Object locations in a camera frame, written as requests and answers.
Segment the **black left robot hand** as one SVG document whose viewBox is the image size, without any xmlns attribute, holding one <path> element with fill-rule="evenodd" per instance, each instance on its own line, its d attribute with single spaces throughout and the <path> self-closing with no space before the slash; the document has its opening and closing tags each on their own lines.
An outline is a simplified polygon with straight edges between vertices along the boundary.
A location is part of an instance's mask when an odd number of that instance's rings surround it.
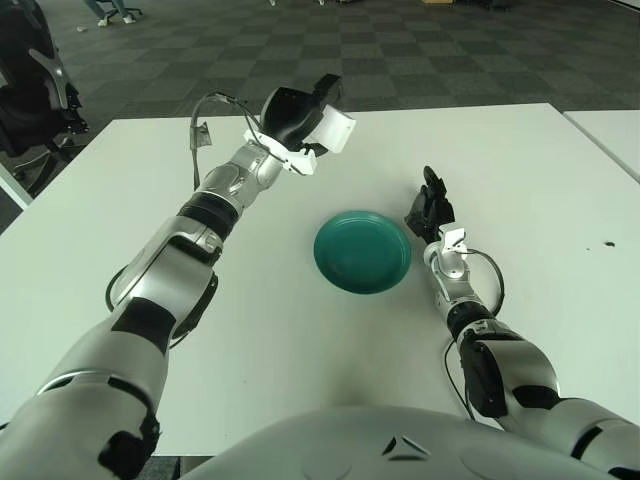
<svg viewBox="0 0 640 480">
<path fill-rule="evenodd" d="M 325 107 L 340 99 L 341 85 L 341 76 L 325 74 L 311 92 L 277 88 L 263 105 L 260 131 L 288 151 L 301 150 L 304 140 L 321 123 Z"/>
</svg>

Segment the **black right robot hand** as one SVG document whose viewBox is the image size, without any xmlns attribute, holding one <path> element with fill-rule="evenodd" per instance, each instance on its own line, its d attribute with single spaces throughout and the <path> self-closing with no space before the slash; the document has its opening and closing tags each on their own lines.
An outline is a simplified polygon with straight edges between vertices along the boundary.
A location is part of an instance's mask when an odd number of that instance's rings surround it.
<svg viewBox="0 0 640 480">
<path fill-rule="evenodd" d="M 423 169 L 424 184 L 420 187 L 404 222 L 411 232 L 426 244 L 439 241 L 442 225 L 453 223 L 455 214 L 447 198 L 444 181 L 430 166 Z"/>
</svg>

